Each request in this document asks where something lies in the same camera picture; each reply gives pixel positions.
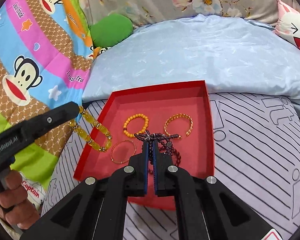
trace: gold chain bracelet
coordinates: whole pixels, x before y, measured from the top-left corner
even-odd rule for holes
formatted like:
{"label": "gold chain bracelet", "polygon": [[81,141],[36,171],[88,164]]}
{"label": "gold chain bracelet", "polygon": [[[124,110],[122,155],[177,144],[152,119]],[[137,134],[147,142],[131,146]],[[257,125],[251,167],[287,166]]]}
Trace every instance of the gold chain bracelet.
{"label": "gold chain bracelet", "polygon": [[175,120],[175,119],[177,119],[177,118],[180,118],[180,117],[186,118],[186,119],[188,119],[188,120],[190,121],[190,128],[189,128],[189,130],[186,132],[186,135],[187,135],[187,136],[190,135],[190,133],[192,132],[192,129],[193,129],[193,121],[192,121],[192,118],[191,118],[189,115],[187,115],[187,114],[175,114],[175,115],[171,116],[171,117],[166,121],[166,123],[164,124],[164,128],[163,128],[163,129],[164,129],[164,132],[166,133],[166,135],[168,135],[168,136],[171,135],[171,134],[169,134],[169,133],[167,132],[167,126],[168,126],[168,124],[169,124],[171,121],[173,121],[173,120]]}
{"label": "gold chain bracelet", "polygon": [[99,123],[94,117],[89,114],[82,106],[79,106],[80,114],[86,119],[87,122],[91,123],[95,128],[97,128],[100,132],[102,132],[107,137],[107,142],[105,146],[100,146],[98,143],[96,143],[90,135],[87,134],[85,130],[81,128],[80,125],[77,124],[77,122],[72,119],[69,121],[69,125],[74,128],[74,132],[77,132],[81,138],[83,138],[93,149],[99,151],[99,152],[106,152],[111,147],[111,139],[112,136],[108,129],[104,127],[101,123]]}

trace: pink pillow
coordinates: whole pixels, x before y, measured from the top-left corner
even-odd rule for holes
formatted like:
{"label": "pink pillow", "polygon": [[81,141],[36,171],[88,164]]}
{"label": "pink pillow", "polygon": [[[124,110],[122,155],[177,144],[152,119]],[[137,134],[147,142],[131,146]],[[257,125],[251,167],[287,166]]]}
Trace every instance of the pink pillow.
{"label": "pink pillow", "polygon": [[300,13],[278,0],[279,19],[274,33],[300,49]]}

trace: bead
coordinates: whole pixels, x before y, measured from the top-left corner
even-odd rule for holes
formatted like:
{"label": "bead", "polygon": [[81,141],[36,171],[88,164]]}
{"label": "bead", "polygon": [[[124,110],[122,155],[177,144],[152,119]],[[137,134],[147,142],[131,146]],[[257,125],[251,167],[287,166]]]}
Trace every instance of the bead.
{"label": "bead", "polygon": [[84,140],[85,140],[86,142],[89,142],[89,141],[91,140],[90,135],[88,135]]}
{"label": "bead", "polygon": [[97,126],[99,124],[99,122],[97,121],[97,120],[94,120],[94,122],[93,122],[93,126]]}
{"label": "bead", "polygon": [[75,127],[76,124],[77,124],[76,121],[73,120],[73,119],[69,121],[69,125],[70,125],[71,127]]}
{"label": "bead", "polygon": [[108,129],[106,127],[104,127],[103,125],[100,125],[99,131],[102,132],[103,134],[106,134],[108,132]]}
{"label": "bead", "polygon": [[84,108],[82,106],[79,106],[79,111],[80,111],[80,114],[82,114],[84,111]]}
{"label": "bead", "polygon": [[96,142],[92,143],[92,148],[96,151],[99,151],[100,150],[100,145],[98,145]]}
{"label": "bead", "polygon": [[77,130],[78,130],[78,134],[81,138],[85,139],[87,137],[87,135],[88,135],[87,132],[85,130],[83,130],[81,127],[78,127]]}
{"label": "bead", "polygon": [[112,145],[112,142],[111,142],[110,140],[108,140],[108,141],[106,142],[105,148],[106,148],[106,149],[109,149],[109,148],[111,147],[111,145]]}
{"label": "bead", "polygon": [[84,116],[84,118],[89,122],[89,123],[93,123],[95,121],[94,117],[91,114],[86,113],[86,115]]}

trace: orange bead bracelet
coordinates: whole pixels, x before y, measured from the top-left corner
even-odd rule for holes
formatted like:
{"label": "orange bead bracelet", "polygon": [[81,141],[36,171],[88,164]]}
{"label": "orange bead bracelet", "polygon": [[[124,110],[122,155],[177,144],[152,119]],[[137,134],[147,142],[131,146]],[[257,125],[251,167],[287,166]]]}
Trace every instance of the orange bead bracelet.
{"label": "orange bead bracelet", "polygon": [[135,114],[130,116],[127,121],[124,123],[123,125],[123,133],[128,136],[128,137],[134,137],[134,135],[132,133],[129,133],[127,131],[127,125],[129,124],[129,122],[135,118],[141,117],[145,120],[145,125],[143,126],[143,128],[138,132],[138,133],[144,133],[148,127],[148,123],[149,123],[149,118],[147,116],[145,116],[144,114]]}

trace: bed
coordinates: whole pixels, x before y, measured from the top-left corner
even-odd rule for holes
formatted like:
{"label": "bed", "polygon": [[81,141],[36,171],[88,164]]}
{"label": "bed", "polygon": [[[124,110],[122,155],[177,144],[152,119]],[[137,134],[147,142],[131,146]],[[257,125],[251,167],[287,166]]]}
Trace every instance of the bed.
{"label": "bed", "polygon": [[[288,239],[300,225],[300,51],[272,33],[275,0],[212,1],[219,16],[201,15],[212,9],[193,0],[7,0],[0,9],[0,131],[70,100],[93,101],[88,110],[97,117],[114,90],[204,79],[216,177]],[[295,0],[283,1],[300,11]],[[98,56],[88,82],[88,24],[112,12],[130,18],[135,33]],[[8,95],[9,79],[25,64],[35,78],[23,97]],[[91,131],[83,119],[80,125]],[[84,142],[70,134],[66,126],[52,130],[12,166],[37,187],[42,215],[78,185],[72,176]],[[170,238],[178,238],[174,212],[128,204],[124,239]]]}
{"label": "bed", "polygon": [[[117,12],[135,26],[94,61],[82,100],[93,101],[96,117],[112,91],[204,79],[215,176],[289,239],[300,225],[300,50],[273,33],[276,0],[226,1],[213,8],[218,16],[204,16],[207,7],[181,0],[81,0],[90,25]],[[300,11],[295,0],[284,2]],[[42,214],[78,185],[72,176],[83,147],[73,134]],[[128,204],[124,239],[171,238],[178,238],[174,212]]]}

